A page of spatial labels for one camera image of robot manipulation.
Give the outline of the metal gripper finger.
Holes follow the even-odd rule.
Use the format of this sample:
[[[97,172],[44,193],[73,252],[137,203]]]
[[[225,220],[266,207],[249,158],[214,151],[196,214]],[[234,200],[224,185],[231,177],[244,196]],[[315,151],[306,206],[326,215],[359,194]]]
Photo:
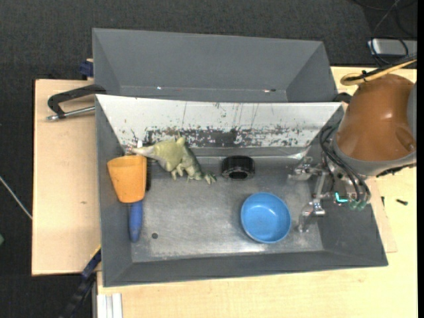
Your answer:
[[[306,156],[298,165],[290,168],[288,180],[307,181],[312,176],[318,176],[319,174],[319,165],[314,164],[312,157]]]
[[[297,231],[300,233],[306,233],[311,225],[317,223],[318,219],[323,218],[325,215],[326,211],[323,208],[321,201],[309,202],[301,210],[297,224]]]

